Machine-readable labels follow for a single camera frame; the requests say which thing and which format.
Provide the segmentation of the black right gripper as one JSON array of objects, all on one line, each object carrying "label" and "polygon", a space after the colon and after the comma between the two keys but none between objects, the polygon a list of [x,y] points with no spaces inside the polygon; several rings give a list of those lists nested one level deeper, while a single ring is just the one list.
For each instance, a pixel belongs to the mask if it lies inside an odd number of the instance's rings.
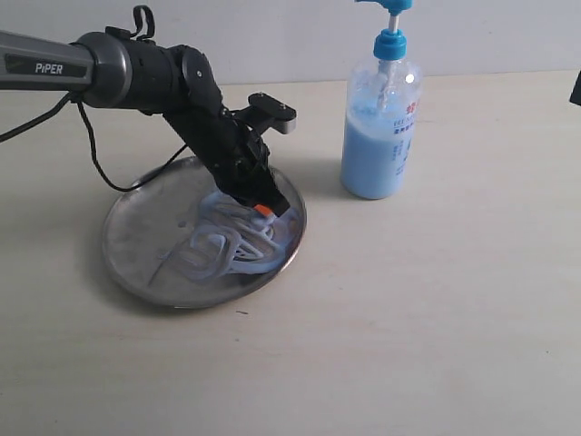
[{"label": "black right gripper", "polygon": [[569,102],[577,106],[581,105],[581,72],[577,75],[575,84],[569,96]]}]

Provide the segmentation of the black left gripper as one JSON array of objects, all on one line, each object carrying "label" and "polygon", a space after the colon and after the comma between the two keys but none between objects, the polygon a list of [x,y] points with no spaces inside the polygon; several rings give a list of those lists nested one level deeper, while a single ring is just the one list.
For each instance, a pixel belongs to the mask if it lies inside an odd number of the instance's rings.
[{"label": "black left gripper", "polygon": [[220,122],[208,130],[199,159],[217,187],[240,207],[235,222],[268,227],[291,205],[277,186],[263,141],[245,125]]}]

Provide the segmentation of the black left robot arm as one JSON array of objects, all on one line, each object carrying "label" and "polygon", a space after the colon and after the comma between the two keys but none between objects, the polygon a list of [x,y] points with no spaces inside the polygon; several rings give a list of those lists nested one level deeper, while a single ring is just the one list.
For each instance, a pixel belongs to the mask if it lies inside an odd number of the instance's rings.
[{"label": "black left robot arm", "polygon": [[71,44],[1,33],[1,88],[65,91],[93,108],[159,114],[198,157],[217,187],[238,203],[277,216],[290,203],[277,186],[261,135],[296,113],[272,97],[230,110],[210,62],[188,45],[165,48],[118,29],[90,32]]}]

